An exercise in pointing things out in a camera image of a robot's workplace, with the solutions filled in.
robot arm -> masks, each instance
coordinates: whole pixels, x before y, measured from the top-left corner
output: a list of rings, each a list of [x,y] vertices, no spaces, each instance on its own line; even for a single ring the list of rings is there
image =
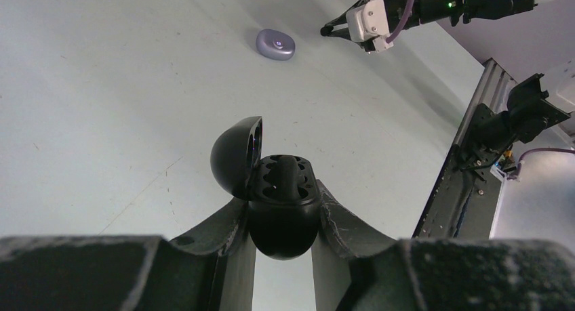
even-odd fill
[[[552,0],[359,0],[325,24],[321,35],[350,40],[368,53],[380,52],[393,46],[401,30],[420,24],[443,18],[449,18],[452,26],[460,18],[465,24],[473,18],[497,20],[530,11],[545,1]],[[347,27],[335,30],[344,24]]]

wall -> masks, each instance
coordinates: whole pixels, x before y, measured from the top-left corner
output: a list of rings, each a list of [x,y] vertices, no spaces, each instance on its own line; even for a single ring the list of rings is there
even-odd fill
[[[554,129],[528,144],[516,143],[518,159],[540,147],[570,148]],[[575,252],[575,155],[538,152],[526,157],[519,179],[506,180],[499,197],[492,238],[544,239]]]
[[[500,20],[439,24],[480,62],[494,58],[521,81],[575,58],[575,0],[542,3]]]

cable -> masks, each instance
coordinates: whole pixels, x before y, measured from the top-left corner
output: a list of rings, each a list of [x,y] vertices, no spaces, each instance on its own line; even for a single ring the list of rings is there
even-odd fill
[[[575,154],[575,150],[566,150],[563,148],[535,148],[532,150],[528,150],[519,157],[519,160],[517,161],[517,170],[515,170],[512,174],[510,174],[508,179],[516,180],[519,177],[519,173],[521,173],[521,166],[523,165],[523,160],[525,159],[525,157],[528,156],[529,154],[537,152],[558,152],[558,153]]]
[[[507,173],[503,172],[503,170],[499,169],[498,167],[495,167],[495,172],[497,172],[498,175],[501,175],[501,178],[503,179],[507,177]]]
[[[408,20],[410,19],[410,15],[413,10],[414,3],[415,0],[408,0],[408,2],[405,4],[405,9],[403,10],[403,15],[399,20],[399,24],[395,27],[393,33],[391,33],[391,35],[387,37],[387,39],[385,39],[387,43],[390,43],[391,41],[395,40],[395,38],[397,38],[401,30],[403,30],[405,25],[408,23]]]

metal frame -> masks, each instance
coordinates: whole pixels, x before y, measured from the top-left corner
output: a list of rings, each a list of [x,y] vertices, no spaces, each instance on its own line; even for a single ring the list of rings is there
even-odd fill
[[[484,106],[495,113],[504,110],[509,90],[516,84],[495,60],[485,63],[485,71],[413,233],[414,238],[489,238],[501,181],[490,169],[461,171],[457,157],[476,110]]]

scratch mark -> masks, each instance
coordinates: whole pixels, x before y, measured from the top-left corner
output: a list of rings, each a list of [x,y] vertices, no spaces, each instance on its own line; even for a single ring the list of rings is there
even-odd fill
[[[180,229],[180,231],[182,230],[182,226],[180,225],[180,222],[178,222],[178,218],[176,217],[176,213],[174,213],[174,208],[172,208],[172,215],[174,216],[174,221],[176,222],[176,224],[178,225],[178,228]]]
[[[182,155],[179,159],[177,159],[175,162],[173,162],[172,164],[170,164],[168,167],[165,168],[165,174],[166,174],[166,176],[167,176],[167,170],[168,170],[170,167],[173,167],[174,164],[176,164],[179,160],[181,160],[181,159],[183,159],[183,158],[184,158],[184,156]],[[112,225],[112,223],[116,222],[116,220],[118,219],[118,217],[120,217],[120,216],[126,211],[126,209],[127,209],[128,207],[130,207],[130,205],[133,205],[133,204],[136,202],[136,199],[138,199],[138,197],[139,197],[141,194],[143,194],[144,191],[146,191],[148,188],[150,188],[150,186],[151,186],[156,180],[158,180],[158,178],[160,178],[160,175],[161,175],[161,173],[158,174],[152,181],[150,181],[150,183],[146,186],[146,188],[142,189],[142,191],[140,191],[140,192],[134,197],[134,199],[132,199],[132,201],[130,201],[130,203],[127,204],[126,207],[124,207],[124,209],[122,209],[122,211],[121,211],[118,215],[116,215],[116,216],[113,218],[113,220],[112,220],[110,223],[108,223],[108,225],[106,225],[106,227],[105,227],[103,230],[100,231],[100,233],[98,233],[98,235],[102,234],[107,228],[110,227],[110,225]]]

